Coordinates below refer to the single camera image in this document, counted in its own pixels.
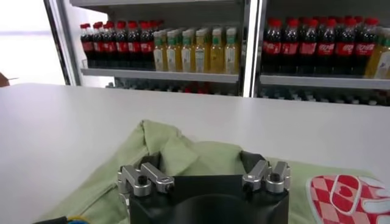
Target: dark soda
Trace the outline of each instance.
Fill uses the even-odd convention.
[[[299,68],[300,74],[312,74],[314,72],[315,52],[317,46],[318,21],[311,19],[305,35],[299,44]]]
[[[127,42],[129,44],[130,67],[140,69],[142,68],[141,33],[136,23],[136,21],[129,21],[128,23]]]
[[[105,52],[104,52],[104,43],[103,43],[103,23],[97,22],[93,24],[93,48],[95,51],[95,66],[104,67],[105,66]]]
[[[143,68],[147,70],[154,69],[154,38],[151,29],[150,22],[143,21],[141,23],[141,52],[142,52],[142,62]]]
[[[116,48],[118,50],[118,66],[122,68],[130,67],[129,44],[127,43],[126,22],[118,21],[116,25]]]
[[[355,19],[347,19],[345,28],[336,36],[334,74],[351,74],[352,54],[355,48]]]
[[[375,18],[367,18],[361,29],[356,33],[356,46],[353,62],[353,74],[363,75],[367,66],[368,60],[375,47],[377,40],[376,28],[378,20]]]
[[[93,38],[89,23],[81,24],[80,40],[83,46],[85,56],[87,57],[88,67],[95,67],[95,51],[93,49]]]
[[[279,72],[279,53],[282,49],[282,34],[279,19],[270,19],[264,35],[262,64],[263,72]]]
[[[113,23],[104,25],[103,42],[105,52],[105,65],[107,67],[118,67],[118,50],[116,48],[116,33]]]
[[[281,71],[283,73],[297,72],[298,23],[297,19],[290,19],[282,33]]]
[[[333,67],[333,53],[335,51],[336,20],[329,19],[325,29],[318,35],[316,50],[316,74],[331,74]]]

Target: light green cloth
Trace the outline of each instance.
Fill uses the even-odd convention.
[[[119,150],[42,220],[81,215],[92,224],[128,223],[127,211],[116,187],[120,166],[136,164],[143,156],[161,152],[161,168],[167,175],[243,174],[242,148],[220,142],[193,142],[177,128],[142,121]],[[271,163],[278,159],[267,158]],[[315,223],[307,200],[306,182],[318,175],[369,173],[288,161],[291,167],[289,223]]]

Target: yellow juice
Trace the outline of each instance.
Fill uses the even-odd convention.
[[[210,72],[223,73],[225,63],[225,49],[222,44],[222,30],[213,30],[213,45],[210,51]]]

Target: red and white checkered patch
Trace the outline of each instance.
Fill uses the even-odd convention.
[[[307,195],[317,223],[390,224],[390,192],[378,180],[318,176],[308,181]]]

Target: white table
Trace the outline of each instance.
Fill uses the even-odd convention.
[[[368,170],[390,186],[390,108],[15,85],[0,88],[0,223],[30,223],[50,210],[142,119],[175,125],[193,140]]]

